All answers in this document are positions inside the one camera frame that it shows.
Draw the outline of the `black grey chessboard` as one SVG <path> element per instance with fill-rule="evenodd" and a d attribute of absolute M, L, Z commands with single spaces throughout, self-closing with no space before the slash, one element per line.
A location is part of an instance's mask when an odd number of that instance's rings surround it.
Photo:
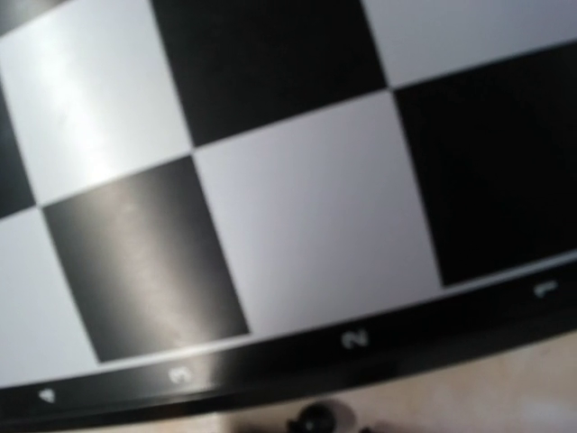
<path fill-rule="evenodd" d="M 2 2 L 2 431 L 575 328 L 575 2 Z"/>

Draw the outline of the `black pawn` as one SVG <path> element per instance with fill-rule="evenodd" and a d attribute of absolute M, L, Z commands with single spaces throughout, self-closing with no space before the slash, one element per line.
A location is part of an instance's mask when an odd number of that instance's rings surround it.
<path fill-rule="evenodd" d="M 317 401 L 304 406 L 294 419 L 288 419 L 286 431 L 293 433 L 352 432 L 357 425 L 354 411 L 340 401 Z"/>

